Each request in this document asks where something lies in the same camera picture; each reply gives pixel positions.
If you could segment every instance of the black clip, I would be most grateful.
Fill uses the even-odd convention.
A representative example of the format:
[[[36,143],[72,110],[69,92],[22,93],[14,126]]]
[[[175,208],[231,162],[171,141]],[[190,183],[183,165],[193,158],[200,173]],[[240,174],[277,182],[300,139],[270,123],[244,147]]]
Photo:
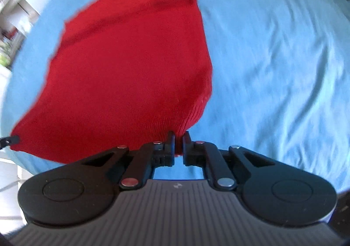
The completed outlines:
[[[3,149],[9,145],[18,144],[19,142],[20,142],[20,137],[18,135],[6,137],[6,138],[0,138],[0,149]]]

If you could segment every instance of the red garment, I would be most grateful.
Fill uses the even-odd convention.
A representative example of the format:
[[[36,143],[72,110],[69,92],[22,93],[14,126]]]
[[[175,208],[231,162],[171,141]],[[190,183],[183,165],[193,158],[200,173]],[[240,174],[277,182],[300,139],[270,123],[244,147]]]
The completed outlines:
[[[65,24],[11,149],[70,163],[182,136],[202,116],[211,74],[196,0],[98,0]]]

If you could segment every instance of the wrinkled blue sheet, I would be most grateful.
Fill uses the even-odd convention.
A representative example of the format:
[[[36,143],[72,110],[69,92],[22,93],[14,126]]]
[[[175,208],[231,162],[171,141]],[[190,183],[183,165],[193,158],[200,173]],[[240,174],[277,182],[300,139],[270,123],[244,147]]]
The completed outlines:
[[[2,135],[37,99],[64,20],[92,1],[48,4],[15,61]],[[198,0],[198,5],[213,64],[213,93],[190,129],[192,139],[221,149],[239,144],[318,174],[337,191],[349,188],[349,1]],[[67,87],[67,93],[74,91]],[[59,166],[7,153],[33,174]],[[192,179],[202,172],[177,158],[175,167],[159,168],[155,177]]]

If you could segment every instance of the red object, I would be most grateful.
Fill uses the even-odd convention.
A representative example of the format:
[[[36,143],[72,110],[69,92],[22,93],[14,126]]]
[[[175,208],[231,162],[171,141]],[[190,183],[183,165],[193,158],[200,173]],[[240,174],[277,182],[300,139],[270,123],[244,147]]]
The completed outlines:
[[[98,0],[65,24],[11,149],[70,163],[182,136],[202,116],[211,74],[196,0]]]

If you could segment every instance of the red cloth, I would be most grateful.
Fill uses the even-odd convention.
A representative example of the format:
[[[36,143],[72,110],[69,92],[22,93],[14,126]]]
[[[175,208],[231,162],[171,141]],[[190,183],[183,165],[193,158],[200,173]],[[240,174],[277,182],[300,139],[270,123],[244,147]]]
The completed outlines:
[[[65,24],[11,149],[70,163],[179,137],[202,116],[211,74],[196,0],[98,0]]]

